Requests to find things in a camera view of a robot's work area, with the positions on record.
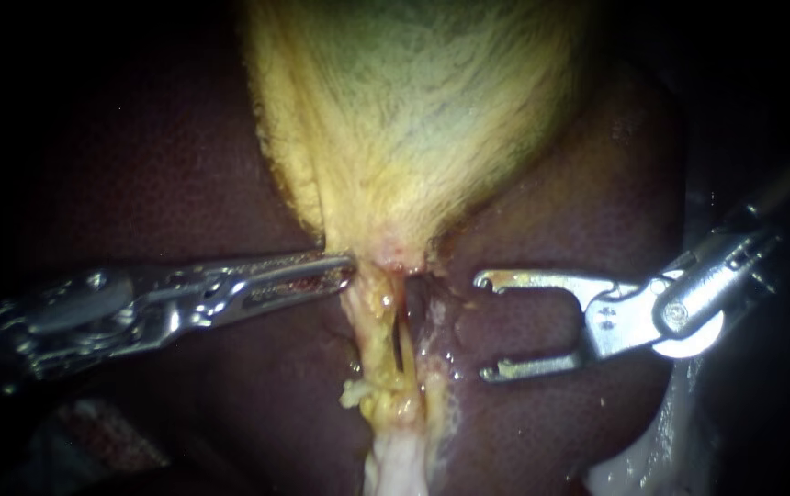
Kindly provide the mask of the right arm instrument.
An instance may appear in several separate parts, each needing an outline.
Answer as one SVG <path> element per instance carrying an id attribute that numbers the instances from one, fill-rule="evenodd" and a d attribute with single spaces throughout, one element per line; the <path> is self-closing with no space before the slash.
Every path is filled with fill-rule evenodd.
<path id="1" fill-rule="evenodd" d="M 665 339 L 652 349 L 675 359 L 704 353 L 776 292 L 771 268 L 782 248 L 783 237 L 773 228 L 709 232 L 671 264 L 682 272 L 654 303 L 653 323 Z"/>

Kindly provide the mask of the left arm instrument jaw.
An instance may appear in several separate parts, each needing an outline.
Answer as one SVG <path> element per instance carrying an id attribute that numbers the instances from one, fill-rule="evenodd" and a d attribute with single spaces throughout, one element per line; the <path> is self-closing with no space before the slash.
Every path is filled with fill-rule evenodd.
<path id="1" fill-rule="evenodd" d="M 338 292 L 347 286 L 351 272 L 342 265 L 280 268 L 245 278 L 231 294 L 240 309 L 281 309 Z"/>
<path id="2" fill-rule="evenodd" d="M 304 252 L 251 259 L 237 264 L 228 276 L 233 285 L 341 286 L 356 272 L 351 254 Z"/>

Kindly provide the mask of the right arm instrument jaw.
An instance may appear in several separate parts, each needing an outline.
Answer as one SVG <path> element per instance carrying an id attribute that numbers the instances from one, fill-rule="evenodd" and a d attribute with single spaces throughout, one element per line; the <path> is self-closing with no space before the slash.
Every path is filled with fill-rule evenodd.
<path id="1" fill-rule="evenodd" d="M 479 376 L 486 383 L 562 376 L 664 340 L 648 315 L 618 305 L 592 305 L 584 312 L 581 339 L 572 351 L 524 361 L 504 358 L 481 369 Z"/>
<path id="2" fill-rule="evenodd" d="M 630 283 L 609 276 L 575 271 L 484 269 L 474 276 L 473 286 L 488 289 L 495 294 L 518 289 L 562 290 L 570 293 L 579 302 L 582 310 L 587 310 L 595 301 L 620 303 L 638 297 L 648 289 L 651 289 L 653 295 L 659 295 L 668 286 L 668 278 L 659 276 L 645 283 Z"/>

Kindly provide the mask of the left arm instrument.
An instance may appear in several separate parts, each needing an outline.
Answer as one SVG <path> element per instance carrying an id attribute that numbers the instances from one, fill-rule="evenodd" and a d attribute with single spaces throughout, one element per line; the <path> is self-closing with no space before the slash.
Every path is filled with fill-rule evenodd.
<path id="1" fill-rule="evenodd" d="M 103 266 L 0 303 L 3 389 L 79 374 L 208 329 L 230 305 L 241 263 Z"/>

